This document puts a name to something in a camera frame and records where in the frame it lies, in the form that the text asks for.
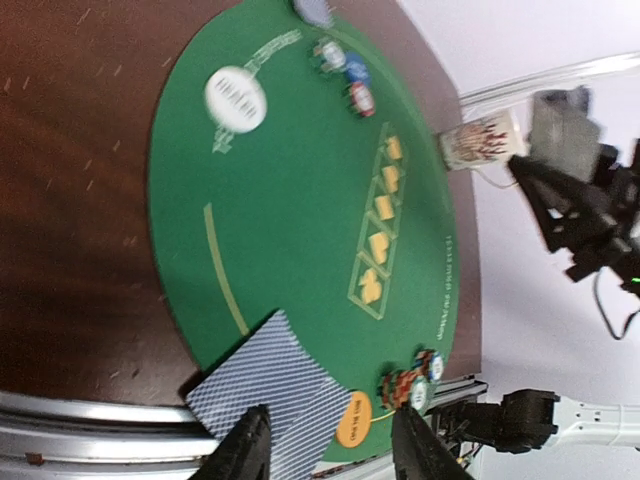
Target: poker table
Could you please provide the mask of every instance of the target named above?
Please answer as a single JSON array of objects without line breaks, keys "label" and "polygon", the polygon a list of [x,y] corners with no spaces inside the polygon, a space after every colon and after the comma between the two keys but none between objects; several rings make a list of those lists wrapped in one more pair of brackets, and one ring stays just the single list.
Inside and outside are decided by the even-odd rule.
[{"label": "poker table", "polygon": [[[175,163],[167,163],[169,166],[165,165],[163,171],[159,166],[162,163],[158,163],[161,160],[156,159],[169,155],[166,152],[170,153],[170,150],[163,150],[162,143],[158,146],[157,142],[181,135],[180,141],[187,146],[185,148],[195,151],[205,148],[199,139],[205,134],[202,132],[206,132],[210,135],[206,148],[209,154],[212,153],[215,127],[210,118],[198,112],[199,124],[184,123],[179,129],[175,125],[163,125],[162,115],[171,116],[171,111],[164,107],[172,102],[189,104],[187,98],[170,96],[172,91],[176,93],[176,88],[178,93],[180,90],[179,84],[176,84],[178,87],[172,86],[176,79],[174,76],[178,75],[178,80],[181,74],[188,77],[188,65],[186,73],[181,69],[186,65],[181,65],[185,55],[197,48],[198,39],[206,40],[203,37],[207,32],[205,25],[231,7],[232,2],[202,2],[193,8],[179,2],[169,2],[166,9],[156,9],[154,5],[153,2],[141,2],[136,6],[78,3],[59,7],[46,2],[30,7],[18,2],[5,5],[6,18],[11,21],[6,22],[0,32],[4,45],[0,58],[8,72],[0,97],[3,131],[0,171],[5,185],[11,188],[3,190],[0,205],[3,222],[0,258],[6,266],[0,276],[0,331],[5,343],[0,351],[0,389],[49,398],[179,405],[188,385],[200,378],[199,371],[214,367],[237,342],[242,341],[244,334],[257,328],[271,310],[284,308],[303,345],[314,357],[320,358],[320,363],[336,379],[347,383],[349,388],[362,389],[373,396],[372,388],[383,363],[388,360],[404,368],[404,361],[408,366],[412,350],[420,345],[429,346],[429,337],[434,332],[427,332],[423,339],[399,345],[388,359],[376,358],[375,362],[371,360],[371,352],[375,349],[358,347],[348,350],[346,343],[340,343],[344,342],[344,337],[355,341],[355,345],[375,345],[375,342],[367,340],[373,338],[371,335],[381,338],[397,332],[396,329],[409,333],[415,328],[410,322],[406,323],[406,318],[414,314],[401,315],[414,306],[407,305],[407,302],[402,306],[402,302],[394,300],[391,285],[388,295],[385,294],[388,298],[386,309],[363,301],[362,292],[352,288],[359,283],[356,281],[354,284],[353,278],[359,280],[366,272],[356,271],[356,265],[360,258],[358,253],[362,250],[360,234],[364,231],[363,218],[373,178],[371,171],[376,166],[377,152],[388,151],[388,141],[392,138],[399,139],[401,150],[410,155],[412,162],[416,160],[410,164],[412,170],[408,167],[402,170],[407,181],[402,199],[407,205],[406,209],[403,208],[403,218],[405,222],[407,218],[415,218],[414,223],[401,224],[399,234],[390,230],[399,239],[394,272],[400,273],[392,272],[390,275],[397,292],[398,288],[409,283],[407,277],[412,276],[409,267],[399,268],[403,262],[411,265],[413,258],[403,253],[410,250],[402,247],[403,239],[413,239],[407,240],[410,242],[407,245],[416,245],[422,237],[411,232],[433,220],[427,213],[415,215],[411,212],[421,211],[419,202],[433,204],[441,201],[443,208],[451,208],[450,202],[445,201],[448,200],[448,192],[444,184],[446,178],[438,170],[441,166],[420,162],[422,149],[435,155],[431,134],[459,121],[457,97],[450,81],[426,46],[418,49],[417,53],[407,53],[407,43],[423,43],[395,3],[382,2],[379,7],[369,9],[371,11],[360,11],[352,5],[338,2],[336,13],[346,20],[338,23],[335,31],[329,34],[339,37],[338,41],[344,43],[345,48],[358,51],[370,65],[373,85],[375,82],[380,85],[379,95],[372,88],[377,100],[376,114],[371,118],[358,118],[348,111],[344,103],[344,85],[339,77],[322,78],[310,65],[309,49],[321,35],[291,14],[287,20],[291,25],[286,25],[284,31],[300,29],[306,43],[301,40],[274,54],[264,68],[266,77],[261,77],[260,81],[269,100],[265,124],[255,132],[237,135],[233,139],[233,150],[224,155],[226,160],[209,158],[216,162],[228,160],[230,168],[236,169],[233,173],[230,170],[224,172],[228,175],[228,191],[227,195],[219,197],[220,183],[215,184],[218,188],[211,188],[213,184],[211,187],[203,185],[211,183],[212,178],[219,181],[222,170],[215,171],[212,177],[211,172],[205,174],[193,168],[185,173],[176,170]],[[394,19],[394,26],[404,35],[390,41],[389,30],[380,28],[381,18]],[[61,20],[64,20],[63,28],[51,27],[52,22]],[[211,26],[215,25],[216,20],[211,23]],[[200,72],[205,76],[197,77],[197,81],[205,81],[207,75],[218,67],[238,64],[239,58],[235,56],[250,55],[269,42],[278,34],[274,30],[276,26],[265,28],[260,33],[261,38],[252,39],[247,45],[234,45],[230,49],[233,51],[225,52],[228,58],[216,57],[215,62],[220,63],[209,65],[208,73]],[[26,32],[39,32],[39,36],[27,35]],[[397,77],[384,79],[383,73],[388,70],[388,65],[383,55],[393,59],[393,67],[399,70]],[[268,70],[272,64],[273,72]],[[407,85],[398,87],[395,96],[389,96],[387,102],[385,89],[393,88],[397,79],[404,79]],[[292,125],[287,124],[286,117],[274,114],[278,105],[273,99],[278,94],[273,93],[273,89],[286,90],[292,85],[304,87],[300,87],[304,101],[298,103],[300,115],[305,118],[310,131],[314,129],[314,110],[331,105],[332,111],[338,112],[333,115],[340,115],[341,119],[336,121],[335,132],[325,132],[327,144],[314,155],[315,161],[309,166],[310,171],[315,172],[315,177],[311,178],[313,182],[297,185],[298,191],[292,192],[286,202],[282,200],[277,205],[267,202],[264,205],[284,209],[282,215],[276,217],[281,223],[275,226],[280,228],[287,226],[283,220],[287,218],[284,215],[287,208],[308,209],[309,224],[302,225],[302,230],[311,232],[317,228],[322,233],[322,241],[311,242],[314,249],[322,248],[315,255],[317,265],[307,266],[312,271],[298,272],[297,283],[301,290],[296,292],[293,303],[279,297],[281,279],[276,274],[286,275],[291,267],[289,270],[271,268],[268,262],[261,263],[260,258],[243,257],[233,252],[233,248],[244,248],[244,241],[263,242],[264,235],[261,239],[260,234],[271,228],[269,222],[274,218],[261,220],[263,224],[269,224],[267,226],[256,226],[259,222],[255,218],[251,224],[230,221],[225,215],[234,212],[228,211],[224,203],[228,195],[247,196],[243,208],[253,206],[253,209],[243,212],[243,218],[257,217],[262,205],[260,208],[256,205],[262,199],[243,195],[242,192],[255,195],[282,185],[284,179],[267,175],[267,167],[271,164],[259,162],[255,158],[257,150],[253,155],[241,153],[243,148],[245,152],[247,148],[255,150],[255,145],[264,143],[264,139],[259,141],[261,135],[273,136],[276,130],[280,131],[279,135],[287,134]],[[407,105],[410,93],[417,98],[413,108]],[[406,116],[398,113],[400,108],[407,112]],[[424,130],[416,127],[420,124],[421,119],[417,118],[420,114],[426,119]],[[280,125],[268,127],[266,122],[272,118]],[[319,134],[314,132],[313,135],[317,137]],[[292,158],[301,156],[300,151],[295,151],[303,145],[298,139],[289,143],[279,140],[278,144],[292,149],[283,155],[283,160],[290,162]],[[329,148],[343,151],[344,158],[336,158],[338,150]],[[331,158],[324,162],[318,158],[327,152],[333,154]],[[242,160],[250,157],[254,157],[253,165],[241,164]],[[362,161],[357,163],[353,158]],[[338,161],[343,161],[344,165],[336,163]],[[305,173],[308,172],[296,173],[298,181]],[[429,174],[440,175],[442,181],[420,185],[419,179],[427,178]],[[181,182],[185,175],[189,176],[188,182]],[[250,188],[246,183],[238,183],[258,177],[264,179],[264,183],[254,180]],[[357,185],[345,183],[345,179],[350,178],[358,178]],[[174,186],[180,184],[182,188],[185,183],[195,182],[189,187],[193,193],[189,197],[190,203],[184,202],[184,190],[167,188],[171,186],[171,179],[175,180]],[[437,346],[449,357],[446,374],[454,378],[479,371],[479,275],[470,179],[463,172],[449,176],[448,181],[456,207],[456,228],[452,210],[450,222],[438,219],[436,223],[441,224],[434,230],[442,240],[439,249],[447,248],[449,235],[450,241],[455,242],[455,230],[458,232],[460,306],[453,351],[449,353],[453,328],[443,332],[445,341]],[[421,190],[421,186],[431,190]],[[300,201],[303,197],[301,191],[309,191],[311,187],[317,195],[314,197],[314,211],[310,203]],[[341,194],[334,195],[332,189]],[[159,196],[158,191],[166,191],[167,194]],[[415,196],[418,191],[427,191],[427,197],[420,197],[418,201]],[[322,199],[330,204],[326,215],[321,212]],[[178,210],[183,207],[178,208],[178,204],[184,205],[182,213]],[[348,212],[348,215],[343,215],[346,226],[339,220],[341,210]],[[289,218],[295,218],[294,215],[295,212],[291,212]],[[193,230],[196,222],[199,233]],[[406,234],[405,224],[409,230]],[[333,238],[332,228],[342,230],[336,234],[340,238],[330,241]],[[345,229],[350,230],[348,235],[343,235]],[[212,238],[217,240],[217,248]],[[435,244],[430,238],[427,235],[426,252],[420,255],[428,256],[429,248],[434,248],[430,247]],[[191,251],[197,252],[187,261],[191,265],[186,266],[180,263],[185,252],[176,250],[172,243],[178,242],[182,248],[185,241],[185,249],[193,247]],[[271,245],[271,248],[265,253],[273,254],[275,247]],[[256,246],[249,250],[255,252]],[[438,264],[434,268],[446,269],[446,255],[438,251],[437,257]],[[224,266],[224,276],[216,268],[217,263]],[[257,283],[238,281],[238,278],[248,278],[247,272],[267,267],[270,270],[256,272],[258,280],[252,280],[260,283],[261,289],[256,288]],[[189,268],[198,273],[190,276],[186,283],[197,286],[181,291],[179,285],[185,282],[179,278],[172,280],[172,276]],[[402,274],[406,268],[409,272]],[[300,300],[305,295],[309,297],[307,280],[322,278],[325,270],[339,271],[342,277],[348,277],[347,282],[344,285],[336,283],[335,292],[332,288],[327,288],[331,290],[327,292],[316,289],[316,298],[311,304],[314,308],[324,305],[326,311],[307,311],[304,308],[306,303]],[[225,276],[232,297],[221,288],[225,282],[220,282],[220,279]],[[413,287],[418,288],[419,284],[416,282]],[[243,285],[251,287],[251,291],[243,292]],[[196,293],[202,296],[192,303],[190,295]],[[332,310],[333,299],[338,295],[341,296],[339,308],[342,310],[338,307]],[[438,308],[441,308],[442,290],[433,295],[433,298],[427,296],[424,303],[439,303]],[[230,308],[233,302],[229,298],[237,302],[238,310],[242,306],[240,314],[244,327],[237,321],[237,312],[234,315],[233,308]],[[255,305],[252,305],[254,298],[261,300],[255,300]],[[205,323],[187,320],[192,315],[188,311],[185,314],[185,308],[197,310],[196,316],[208,311],[215,317],[213,328],[220,331],[214,340],[219,341],[219,345],[209,346],[209,340],[213,338],[211,326],[207,329],[203,326]],[[367,368],[366,376],[357,369],[347,371],[349,368],[344,367],[347,365],[344,356],[323,351],[314,339],[317,324],[305,325],[299,321],[301,318],[314,318],[324,323],[346,323],[345,320],[355,319],[353,325],[343,326],[342,330],[336,323],[329,345],[350,353],[352,358],[362,359],[363,363],[372,364]],[[190,352],[185,348],[174,321],[180,325]],[[386,330],[387,327],[381,326],[385,322],[391,323],[393,328]],[[348,335],[339,335],[337,332],[340,331]],[[356,377],[364,379],[362,384],[349,380]],[[365,453],[375,453],[376,449],[374,446]],[[349,459],[340,450],[334,450],[329,452],[330,459]]]}]

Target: felt table top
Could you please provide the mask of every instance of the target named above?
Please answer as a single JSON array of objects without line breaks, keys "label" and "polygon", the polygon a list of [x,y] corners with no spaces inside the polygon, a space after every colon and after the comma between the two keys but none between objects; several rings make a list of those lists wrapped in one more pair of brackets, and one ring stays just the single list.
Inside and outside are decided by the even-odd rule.
[{"label": "felt table top", "polygon": [[[310,62],[323,38],[360,54],[376,112],[361,118],[342,74]],[[209,78],[262,52],[264,121],[212,151]],[[200,366],[220,364],[277,308],[302,345],[374,404],[367,439],[325,460],[390,448],[380,375],[419,348],[451,350],[458,301],[454,212],[436,142],[389,62],[356,29],[303,23],[280,0],[248,0],[208,23],[171,73],[150,152],[157,266]]]},{"label": "felt table top", "polygon": [[[199,367],[152,255],[150,131],[181,52],[238,3],[3,3],[1,390],[183,405],[180,388]],[[461,121],[455,88],[397,2],[330,3],[402,72],[429,127]],[[470,174],[448,181],[461,275],[445,378],[457,378],[480,371],[480,276]]]}]

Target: white wall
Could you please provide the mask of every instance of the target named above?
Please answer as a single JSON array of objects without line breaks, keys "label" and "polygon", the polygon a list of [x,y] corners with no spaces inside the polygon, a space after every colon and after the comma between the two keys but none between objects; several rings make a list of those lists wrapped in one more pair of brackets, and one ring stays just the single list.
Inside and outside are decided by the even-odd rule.
[{"label": "white wall", "polygon": [[[637,0],[400,0],[438,52],[462,93],[550,68],[640,50]],[[626,151],[640,136],[640,76],[593,84],[593,115],[603,141]],[[503,183],[502,167],[486,173]],[[476,178],[483,282],[483,372],[489,400],[521,388],[554,390],[594,403],[640,404],[640,319],[629,338],[612,340],[591,293],[573,284],[566,252],[546,252],[517,188]],[[640,302],[603,278],[603,298],[618,327]],[[512,456],[491,450],[483,480],[636,480],[640,453],[607,447],[556,447]]]},{"label": "white wall", "polygon": [[[594,117],[604,141],[628,147],[640,136],[640,76],[593,85]],[[502,167],[487,169],[509,183]],[[592,278],[573,284],[566,252],[549,255],[517,188],[495,189],[476,178],[483,290],[483,376],[490,399],[521,388],[555,391],[594,403],[640,404],[640,319],[627,340],[612,340],[593,301]],[[640,302],[603,278],[605,306],[622,321]],[[640,453],[607,447],[556,447],[526,455],[485,453],[483,480],[517,478],[636,480]]]},{"label": "white wall", "polygon": [[640,50],[638,0],[398,0],[461,93]]}]

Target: cable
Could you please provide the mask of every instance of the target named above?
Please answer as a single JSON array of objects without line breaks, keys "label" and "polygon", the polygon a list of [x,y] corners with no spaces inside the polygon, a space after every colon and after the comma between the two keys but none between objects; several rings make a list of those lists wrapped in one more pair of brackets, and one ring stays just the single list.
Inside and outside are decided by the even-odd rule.
[{"label": "cable", "polygon": [[600,315],[604,320],[604,324],[606,325],[607,330],[609,330],[609,335],[611,335],[611,337],[613,337],[615,340],[622,340],[627,335],[627,332],[629,331],[629,327],[631,327],[631,323],[633,322],[633,320],[635,320],[636,316],[640,313],[640,309],[627,317],[627,321],[624,323],[624,327],[622,328],[622,334],[620,335],[616,334],[616,332],[613,331],[613,327],[611,326],[611,322],[609,321],[607,312],[604,311],[604,307],[602,306],[602,301],[600,300],[599,287],[600,287],[600,277],[602,277],[602,271],[603,271],[602,268],[598,270],[598,273],[596,274],[596,278],[593,281],[593,296],[596,300],[596,305],[598,306]]},{"label": "cable", "polygon": [[516,185],[518,185],[518,182],[515,181],[513,183],[510,183],[508,185],[500,185],[499,183],[494,182],[493,180],[491,180],[486,173],[484,173],[482,170],[480,170],[478,167],[472,168],[471,170],[473,170],[474,172],[476,172],[478,175],[480,175],[480,178],[482,178],[485,182],[487,182],[489,185],[491,185],[492,187],[495,188],[499,188],[500,190],[507,190],[509,188],[513,188]]},{"label": "cable", "polygon": [[396,413],[396,411],[395,411],[395,410],[393,410],[393,411],[391,411],[391,412],[387,413],[386,415],[382,415],[381,417],[378,417],[378,418],[372,418],[372,419],[371,419],[371,423],[379,422],[380,420],[384,420],[385,418],[389,418],[389,417],[390,417],[391,415],[393,415],[394,413]]},{"label": "cable", "polygon": [[480,450],[482,450],[483,447],[484,447],[484,444],[480,444],[478,447],[476,447],[471,452],[468,452],[468,453],[464,454],[462,459],[463,459],[463,461],[466,461],[467,464],[463,467],[463,470],[466,471],[471,466],[471,464],[473,463],[475,458],[478,456],[478,454],[480,453]]}]

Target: metal rail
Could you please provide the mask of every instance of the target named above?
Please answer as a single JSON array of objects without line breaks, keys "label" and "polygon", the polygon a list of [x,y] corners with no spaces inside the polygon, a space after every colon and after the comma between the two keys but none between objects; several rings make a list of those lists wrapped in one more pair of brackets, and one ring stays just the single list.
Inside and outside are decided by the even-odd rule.
[{"label": "metal rail", "polygon": [[640,52],[554,68],[462,95],[465,120],[527,100],[539,90],[571,88],[602,77],[640,72]]},{"label": "metal rail", "polygon": [[[432,406],[485,391],[473,377],[444,383]],[[217,446],[186,409],[108,407],[3,393],[0,478],[182,480]],[[136,412],[144,414],[136,418]],[[321,463],[318,470],[332,466]]]}]

